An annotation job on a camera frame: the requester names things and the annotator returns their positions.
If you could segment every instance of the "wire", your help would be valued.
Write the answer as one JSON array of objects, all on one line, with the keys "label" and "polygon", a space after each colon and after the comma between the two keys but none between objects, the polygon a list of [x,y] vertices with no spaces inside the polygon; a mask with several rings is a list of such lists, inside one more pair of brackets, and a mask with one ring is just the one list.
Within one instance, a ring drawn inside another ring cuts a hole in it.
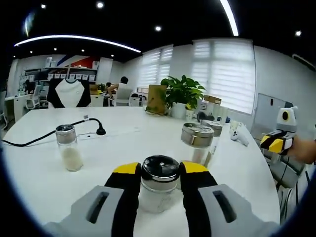
[{"label": "wire", "polygon": [[283,179],[283,177],[284,177],[284,174],[285,174],[285,171],[286,171],[286,168],[287,168],[287,166],[288,166],[288,163],[289,163],[289,161],[290,161],[290,156],[288,156],[288,158],[287,158],[287,163],[286,163],[286,166],[285,166],[285,168],[284,168],[284,172],[283,172],[283,174],[282,174],[282,176],[281,176],[281,179],[278,181],[278,183],[276,184],[276,190],[278,191],[278,189],[280,188],[280,186],[281,186],[281,182],[282,182],[282,179]]},{"label": "wire", "polygon": [[[99,123],[99,127],[102,127],[101,122],[100,122],[98,119],[96,119],[96,118],[89,118],[89,121],[97,121],[97,122]],[[78,121],[78,122],[71,123],[71,125],[72,125],[72,126],[75,126],[75,125],[77,125],[77,124],[79,124],[79,123],[83,123],[83,122],[85,122],[85,120],[81,120],[81,121]],[[6,141],[6,140],[2,140],[2,142],[5,142],[5,143],[7,143],[7,144],[10,144],[10,145],[16,146],[16,147],[25,147],[25,146],[28,146],[28,145],[34,143],[34,142],[37,142],[37,141],[39,141],[39,140],[44,139],[45,137],[48,137],[48,136],[50,136],[50,135],[53,134],[53,133],[55,133],[55,130],[49,132],[48,134],[46,134],[46,135],[44,135],[44,136],[42,136],[42,137],[39,137],[39,138],[37,138],[37,139],[35,139],[35,140],[33,140],[33,141],[30,141],[30,142],[24,143],[24,144],[16,144],[16,143],[9,142],[9,141]]]}]

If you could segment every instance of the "led light strip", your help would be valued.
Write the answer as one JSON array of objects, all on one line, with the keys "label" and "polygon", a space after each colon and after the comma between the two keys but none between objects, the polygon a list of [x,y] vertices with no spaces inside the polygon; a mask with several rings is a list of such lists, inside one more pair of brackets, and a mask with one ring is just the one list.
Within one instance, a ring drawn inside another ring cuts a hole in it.
[{"label": "led light strip", "polygon": [[237,29],[237,25],[236,25],[236,21],[232,12],[231,7],[229,6],[229,3],[227,0],[220,0],[221,4],[225,10],[225,13],[227,15],[227,18],[229,20],[229,24],[231,26],[232,32],[234,36],[239,36],[238,34],[238,29]]},{"label": "led light strip", "polygon": [[93,38],[93,37],[87,37],[87,36],[70,36],[70,35],[51,35],[51,36],[40,36],[40,37],[35,37],[35,38],[31,38],[31,39],[26,39],[24,41],[18,42],[14,45],[14,47],[19,46],[21,44],[24,43],[28,43],[28,42],[32,42],[32,41],[37,41],[37,40],[44,40],[44,39],[55,39],[55,38],[69,38],[69,39],[81,39],[81,40],[92,40],[92,41],[96,41],[96,42],[101,42],[101,43],[108,43],[108,44],[112,44],[118,47],[122,47],[122,48],[126,48],[132,51],[135,51],[137,53],[140,53],[140,50],[137,50],[135,48],[131,48],[128,47],[126,45],[120,44],[120,43],[115,43],[115,42],[111,42],[111,41],[107,41],[104,39],[97,39],[97,38]]}]

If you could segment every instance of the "metal jar lid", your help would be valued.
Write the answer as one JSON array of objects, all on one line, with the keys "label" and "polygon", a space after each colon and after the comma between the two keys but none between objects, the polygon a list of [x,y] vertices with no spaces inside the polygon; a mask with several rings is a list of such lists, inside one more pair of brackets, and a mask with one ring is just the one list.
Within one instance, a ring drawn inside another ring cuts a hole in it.
[{"label": "metal jar lid", "polygon": [[182,127],[181,140],[192,147],[207,148],[213,140],[214,130],[198,123],[185,123]]},{"label": "metal jar lid", "polygon": [[60,144],[69,144],[76,140],[75,127],[71,124],[60,125],[55,130],[57,142]]},{"label": "metal jar lid", "polygon": [[179,163],[171,157],[156,155],[144,160],[141,176],[145,180],[167,183],[179,177]]},{"label": "metal jar lid", "polygon": [[223,126],[214,121],[203,120],[202,125],[209,126],[214,130],[214,137],[219,137],[222,134]]}]

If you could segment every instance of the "white controller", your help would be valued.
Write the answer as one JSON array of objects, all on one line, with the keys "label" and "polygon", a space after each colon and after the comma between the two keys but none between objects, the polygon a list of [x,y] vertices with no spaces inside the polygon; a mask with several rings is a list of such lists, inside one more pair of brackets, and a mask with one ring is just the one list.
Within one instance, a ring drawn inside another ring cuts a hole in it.
[{"label": "white controller", "polygon": [[240,141],[244,146],[248,146],[249,142],[247,138],[239,131],[234,131],[231,135],[231,139],[233,141]]}]

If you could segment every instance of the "white cabinet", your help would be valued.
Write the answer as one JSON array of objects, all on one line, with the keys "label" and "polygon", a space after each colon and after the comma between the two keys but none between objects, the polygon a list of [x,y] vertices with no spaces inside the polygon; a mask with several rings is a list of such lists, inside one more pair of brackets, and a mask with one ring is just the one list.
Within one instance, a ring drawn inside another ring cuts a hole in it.
[{"label": "white cabinet", "polygon": [[103,95],[91,95],[91,107],[103,107]]}]

